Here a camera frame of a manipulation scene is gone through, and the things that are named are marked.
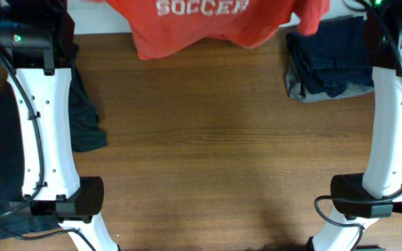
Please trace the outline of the red soccer t-shirt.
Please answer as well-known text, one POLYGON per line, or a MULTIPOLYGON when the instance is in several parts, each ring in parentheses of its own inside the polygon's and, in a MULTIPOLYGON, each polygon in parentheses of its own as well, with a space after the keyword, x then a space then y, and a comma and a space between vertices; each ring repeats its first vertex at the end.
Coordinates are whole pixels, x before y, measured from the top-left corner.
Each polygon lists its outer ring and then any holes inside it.
POLYGON ((126 18, 137 55, 161 59, 203 39, 255 48, 293 15, 305 36, 317 32, 330 0, 105 0, 126 18))

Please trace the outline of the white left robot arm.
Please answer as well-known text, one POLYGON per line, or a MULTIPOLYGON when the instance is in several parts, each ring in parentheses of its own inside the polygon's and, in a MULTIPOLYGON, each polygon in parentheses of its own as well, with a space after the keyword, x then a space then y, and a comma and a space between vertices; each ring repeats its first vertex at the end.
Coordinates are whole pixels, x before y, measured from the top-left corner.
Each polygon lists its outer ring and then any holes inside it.
POLYGON ((22 198, 2 218, 51 215, 78 250, 117 250, 101 215, 103 180, 79 176, 73 159, 74 28, 65 1, 0 2, 0 59, 17 101, 24 154, 22 198))

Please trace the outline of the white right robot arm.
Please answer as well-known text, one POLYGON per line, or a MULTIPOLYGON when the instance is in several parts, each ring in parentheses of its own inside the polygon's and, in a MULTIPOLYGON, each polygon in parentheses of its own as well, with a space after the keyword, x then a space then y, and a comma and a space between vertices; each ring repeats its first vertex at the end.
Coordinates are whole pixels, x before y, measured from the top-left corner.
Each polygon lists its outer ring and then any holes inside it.
POLYGON ((333 204, 324 227, 306 249, 358 250, 365 230, 402 214, 402 1, 363 1, 375 89, 375 117, 368 167, 332 178, 333 204))

